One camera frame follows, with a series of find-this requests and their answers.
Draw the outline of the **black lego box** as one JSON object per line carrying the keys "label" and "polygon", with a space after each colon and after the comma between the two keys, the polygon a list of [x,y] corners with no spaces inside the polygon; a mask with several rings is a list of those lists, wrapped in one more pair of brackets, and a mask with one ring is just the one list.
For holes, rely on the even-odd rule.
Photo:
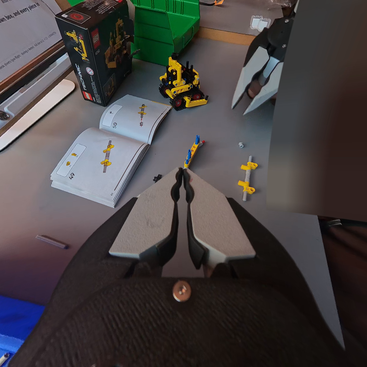
{"label": "black lego box", "polygon": [[106,107],[132,71],[127,1],[83,1],[55,16],[83,98]]}

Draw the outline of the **clear plastic clip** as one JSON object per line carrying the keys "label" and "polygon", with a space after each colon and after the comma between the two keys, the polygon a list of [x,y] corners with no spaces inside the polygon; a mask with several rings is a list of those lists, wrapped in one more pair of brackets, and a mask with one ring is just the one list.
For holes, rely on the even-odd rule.
{"label": "clear plastic clip", "polygon": [[270,24],[270,18],[264,18],[260,15],[253,15],[250,20],[250,29],[261,32],[264,30],[264,28],[268,28]]}

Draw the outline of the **dark lego axle rod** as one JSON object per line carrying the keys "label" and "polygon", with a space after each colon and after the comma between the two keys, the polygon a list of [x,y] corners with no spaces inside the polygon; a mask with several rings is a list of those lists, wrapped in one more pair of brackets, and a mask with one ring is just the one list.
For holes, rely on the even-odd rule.
{"label": "dark lego axle rod", "polygon": [[52,246],[55,246],[57,248],[60,248],[60,249],[64,249],[64,250],[67,250],[69,248],[69,245],[68,244],[65,244],[63,242],[60,242],[60,241],[57,241],[51,237],[48,237],[48,236],[45,236],[45,235],[37,235],[35,237],[37,240],[40,240],[42,242],[45,242],[49,245],[52,245]]}

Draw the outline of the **open instruction booklet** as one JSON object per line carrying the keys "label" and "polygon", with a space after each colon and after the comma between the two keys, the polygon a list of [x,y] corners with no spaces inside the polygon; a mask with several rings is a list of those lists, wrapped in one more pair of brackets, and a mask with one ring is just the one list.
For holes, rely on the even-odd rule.
{"label": "open instruction booklet", "polygon": [[76,138],[51,173],[51,186],[114,208],[171,109],[132,95],[118,99],[99,128]]}

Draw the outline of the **white monitor stand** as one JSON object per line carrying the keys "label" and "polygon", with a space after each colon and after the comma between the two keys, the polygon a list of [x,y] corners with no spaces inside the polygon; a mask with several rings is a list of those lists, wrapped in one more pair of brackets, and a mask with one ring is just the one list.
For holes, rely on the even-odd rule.
{"label": "white monitor stand", "polygon": [[70,68],[70,59],[64,53],[39,76],[1,102],[0,151],[74,91],[75,83],[64,78]]}

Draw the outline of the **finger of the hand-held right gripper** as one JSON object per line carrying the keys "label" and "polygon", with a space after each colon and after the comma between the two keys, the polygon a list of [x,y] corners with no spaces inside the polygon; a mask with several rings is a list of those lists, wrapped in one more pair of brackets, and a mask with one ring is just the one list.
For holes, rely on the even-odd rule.
{"label": "finger of the hand-held right gripper", "polygon": [[245,93],[251,99],[251,102],[243,115],[254,111],[266,101],[276,97],[282,69],[283,62],[276,57],[270,56],[262,69],[254,74],[245,89]]}
{"label": "finger of the hand-held right gripper", "polygon": [[268,60],[269,55],[267,50],[263,47],[258,47],[247,64],[243,66],[233,94],[232,109],[236,107],[245,94],[246,88],[252,82],[254,75],[263,69]]}

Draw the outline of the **yellow lego beam blue pins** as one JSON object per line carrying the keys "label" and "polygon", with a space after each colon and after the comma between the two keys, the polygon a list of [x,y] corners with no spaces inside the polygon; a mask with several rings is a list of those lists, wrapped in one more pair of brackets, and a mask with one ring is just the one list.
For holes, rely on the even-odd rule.
{"label": "yellow lego beam blue pins", "polygon": [[205,143],[205,141],[200,140],[200,136],[196,135],[195,143],[192,145],[192,147],[188,150],[185,163],[184,163],[184,169],[189,168],[191,161],[193,157],[195,156],[195,153],[197,150]]}

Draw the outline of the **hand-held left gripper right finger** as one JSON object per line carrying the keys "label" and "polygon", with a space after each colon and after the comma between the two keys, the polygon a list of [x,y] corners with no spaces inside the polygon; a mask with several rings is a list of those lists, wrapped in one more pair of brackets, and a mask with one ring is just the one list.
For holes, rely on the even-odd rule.
{"label": "hand-held left gripper right finger", "polygon": [[239,278],[232,262],[254,259],[256,252],[228,198],[197,174],[183,170],[190,258],[206,277]]}

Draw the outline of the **green plastic bin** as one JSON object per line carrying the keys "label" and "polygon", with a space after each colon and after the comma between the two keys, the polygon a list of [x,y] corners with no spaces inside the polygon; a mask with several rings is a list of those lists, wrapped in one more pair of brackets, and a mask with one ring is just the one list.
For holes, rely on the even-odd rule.
{"label": "green plastic bin", "polygon": [[198,0],[132,0],[135,6],[134,58],[166,66],[199,30]]}

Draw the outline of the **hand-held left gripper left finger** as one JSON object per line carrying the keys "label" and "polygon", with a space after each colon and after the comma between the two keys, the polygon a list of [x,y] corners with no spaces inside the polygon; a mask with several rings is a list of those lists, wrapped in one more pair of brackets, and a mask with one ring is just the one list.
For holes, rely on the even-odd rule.
{"label": "hand-held left gripper left finger", "polygon": [[183,169],[176,168],[142,192],[109,254],[162,267],[177,248],[178,208]]}

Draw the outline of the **grey axle yellow connectors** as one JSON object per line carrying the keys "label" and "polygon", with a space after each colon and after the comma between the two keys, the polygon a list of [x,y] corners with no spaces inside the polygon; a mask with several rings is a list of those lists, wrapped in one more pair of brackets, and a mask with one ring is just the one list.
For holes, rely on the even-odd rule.
{"label": "grey axle yellow connectors", "polygon": [[241,170],[245,171],[244,180],[242,180],[242,181],[239,180],[238,183],[237,183],[238,186],[241,186],[242,189],[243,189],[242,201],[247,201],[247,196],[252,195],[255,192],[255,188],[250,185],[250,176],[251,176],[251,172],[258,167],[258,164],[254,163],[252,161],[252,159],[253,159],[253,156],[250,155],[249,158],[248,158],[247,164],[246,165],[243,164],[240,167]]}

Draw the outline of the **blue plastic bin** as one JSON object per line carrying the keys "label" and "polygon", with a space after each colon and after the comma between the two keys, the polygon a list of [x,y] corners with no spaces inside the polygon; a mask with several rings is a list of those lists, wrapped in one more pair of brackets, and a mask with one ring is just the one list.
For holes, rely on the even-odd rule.
{"label": "blue plastic bin", "polygon": [[0,296],[1,366],[8,366],[39,321],[45,306]]}

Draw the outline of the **yellow black lego bulldozer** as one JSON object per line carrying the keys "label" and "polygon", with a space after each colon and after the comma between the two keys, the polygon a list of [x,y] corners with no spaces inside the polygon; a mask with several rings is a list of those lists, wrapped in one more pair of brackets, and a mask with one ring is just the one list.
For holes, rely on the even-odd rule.
{"label": "yellow black lego bulldozer", "polygon": [[170,105],[181,111],[186,108],[206,105],[208,96],[200,89],[199,73],[178,61],[178,53],[172,53],[168,58],[166,73],[160,76],[159,92],[164,98],[170,99]]}

